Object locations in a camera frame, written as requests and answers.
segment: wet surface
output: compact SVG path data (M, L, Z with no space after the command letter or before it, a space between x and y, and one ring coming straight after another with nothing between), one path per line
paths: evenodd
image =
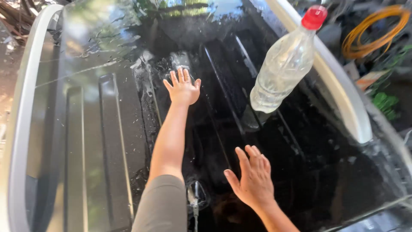
M275 198L301 231L340 227L407 195L410 180L379 131L374 129L373 143L356 146L337 129L342 123L321 114L328 107L315 107L313 96L324 101L318 92L309 96L308 87L298 87L273 114L251 110L248 96L256 73L284 32L265 5L256 0L82 0L66 6L59 20L63 30L54 33L58 43L41 61L39 73L48 74L39 75L36 87L40 102L46 101L43 95L53 99L39 114L53 122L44 136L68 147L49 148L62 151L54 162L66 171L60 173L50 161L40 165L49 166L49 172L30 174L48 189L37 202L53 206L60 194L68 222L83 215L88 223L79 225L86 223L89 230L129 231L170 106L162 80L177 65L188 66L193 79L202 80L201 96L189 109L183 159L185 182L199 181L207 195L199 231L265 231L223 175L227 168L240 175L234 148L246 144L269 159ZM72 169L79 165L83 173ZM79 184L83 180L86 187ZM59 184L66 190L56 190ZM35 231L53 220L51 206L36 209Z

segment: coiled orange wire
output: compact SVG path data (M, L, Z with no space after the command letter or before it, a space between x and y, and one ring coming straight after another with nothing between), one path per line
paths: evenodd
M410 11L403 8L402 5L393 5L385 7L380 11L377 11L365 20L363 20L358 26L356 26L345 38L342 43L343 55L348 59L357 59L366 56L367 54L377 50L378 48L388 44L384 53L389 49L392 43L392 39L405 27L409 20ZM362 34L375 22L390 17L399 16L399 23L390 30L386 35L368 44L361 43Z

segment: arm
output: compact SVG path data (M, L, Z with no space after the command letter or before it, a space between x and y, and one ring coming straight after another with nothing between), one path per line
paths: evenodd
M235 149L242 172L240 181L231 170L224 172L233 192L257 213L268 232L299 232L275 201L269 160L256 146L247 145L245 150L250 159L242 149Z
M176 78L176 73L170 72L173 86L163 80L169 91L172 104L154 145L147 183L160 175L173 175L184 182L182 160L185 149L187 110L189 105L195 103L199 98L200 79L197 79L195 86L193 86L189 71L182 70L182 68L178 69L178 76L179 81Z

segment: finger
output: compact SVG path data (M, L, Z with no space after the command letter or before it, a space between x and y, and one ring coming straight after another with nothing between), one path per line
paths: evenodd
M183 70L183 76L185 78L185 82L189 82L192 83L192 81L190 80L190 74L189 71L187 69Z
M185 80L183 79L183 69L180 67L178 68L178 75L179 75L179 83L183 83Z
M201 81L200 79L197 79L197 80L194 82L194 86L196 87L197 90L200 89L200 83L201 83L201 82L202 82L202 81Z
M257 158L259 160L259 168L264 168L264 160L262 153L260 153L259 149L255 145L252 146L252 149L255 151L255 154L257 154Z
M252 168L259 168L259 157L256 154L255 150L250 146L250 145L246 145L245 147L245 151L249 154L250 156L250 166Z
M170 71L170 79L172 79L173 86L176 86L179 83L178 79L176 78L175 71Z
M166 86L167 91L169 91L170 93L170 91L173 89L173 86L166 79L163 79L163 84L164 86Z
M266 156L264 156L263 154L262 154L262 157L263 157L263 168L265 169L265 172L267 172L270 175L270 172L271 172L270 162L266 158Z
M229 169L226 169L223 173L225 174L226 179L230 184L230 187L232 187L233 192L237 195L240 189L240 182L237 179L236 175L233 173L232 170Z
M248 172L250 170L250 163L248 157L246 156L246 153L240 147L235 148L234 151L239 158L241 173L244 174Z

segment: silver trim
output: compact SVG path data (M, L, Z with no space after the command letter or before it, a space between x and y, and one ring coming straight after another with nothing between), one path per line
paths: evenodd
M62 5L50 5L37 16L20 64L7 141L0 160L0 231L30 232L26 217L26 166L34 91L47 27Z
M288 31L293 31L300 25L302 17L287 0L266 2ZM317 36L315 48L314 67L335 100L347 130L361 144L370 141L372 128L357 87Z

